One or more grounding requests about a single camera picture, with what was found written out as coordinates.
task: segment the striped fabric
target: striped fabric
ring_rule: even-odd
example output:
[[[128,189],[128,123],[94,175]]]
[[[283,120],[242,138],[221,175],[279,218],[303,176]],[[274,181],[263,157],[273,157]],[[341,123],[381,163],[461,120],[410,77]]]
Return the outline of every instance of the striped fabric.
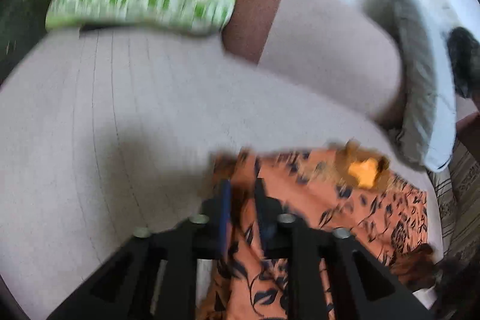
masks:
[[[458,203],[457,223],[449,252],[466,262],[480,245],[480,164],[456,140],[449,169]]]
[[[440,220],[442,223],[443,251],[446,254],[452,240],[457,219],[457,201],[452,190],[452,180],[448,168],[441,172],[429,172],[430,180],[437,196]]]

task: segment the white fabric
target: white fabric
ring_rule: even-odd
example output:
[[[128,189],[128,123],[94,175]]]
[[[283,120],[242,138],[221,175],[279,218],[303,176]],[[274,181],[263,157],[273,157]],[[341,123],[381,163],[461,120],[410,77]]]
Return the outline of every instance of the white fabric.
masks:
[[[49,34],[0,90],[0,274],[45,319],[136,226],[164,230],[208,197],[210,155],[356,138],[434,189],[363,116],[195,39],[124,28]]]
[[[407,71],[400,146],[409,161],[439,172],[455,142],[455,88],[446,43],[417,0],[392,2]]]

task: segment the orange floral fabric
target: orange floral fabric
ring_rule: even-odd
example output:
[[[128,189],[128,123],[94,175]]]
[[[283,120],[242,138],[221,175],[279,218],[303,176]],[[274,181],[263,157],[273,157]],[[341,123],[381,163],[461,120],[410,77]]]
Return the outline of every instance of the orange floral fabric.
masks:
[[[216,262],[197,320],[287,318],[287,259],[263,256],[253,198],[256,178],[263,179],[266,195],[279,199],[285,213],[302,217],[312,228],[351,229],[384,265],[426,243],[426,193],[393,172],[382,192],[349,187],[335,169],[335,154],[318,149],[218,157],[214,181],[229,178],[232,185],[229,248]],[[324,262],[319,272],[334,319]]]

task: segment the orange cloth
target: orange cloth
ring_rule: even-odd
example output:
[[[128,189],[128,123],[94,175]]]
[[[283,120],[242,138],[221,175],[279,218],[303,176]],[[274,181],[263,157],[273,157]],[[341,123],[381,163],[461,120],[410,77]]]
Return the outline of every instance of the orange cloth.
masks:
[[[253,198],[254,181],[263,178],[268,197],[285,212],[318,229],[346,227],[383,264],[427,241],[426,193],[391,171],[377,193],[345,185],[335,169],[335,150],[256,156],[242,151],[236,160],[221,156],[214,181],[230,178],[231,229],[226,259],[217,262],[197,320],[287,318],[287,259],[263,256]],[[325,289],[328,276],[319,265]],[[328,314],[334,304],[325,292]]]

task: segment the brown stripe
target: brown stripe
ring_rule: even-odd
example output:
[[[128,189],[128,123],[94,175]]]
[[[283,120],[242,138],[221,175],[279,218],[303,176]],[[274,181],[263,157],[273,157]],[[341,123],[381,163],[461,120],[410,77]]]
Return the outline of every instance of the brown stripe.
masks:
[[[255,64],[260,61],[281,0],[236,0],[222,31],[225,49]]]

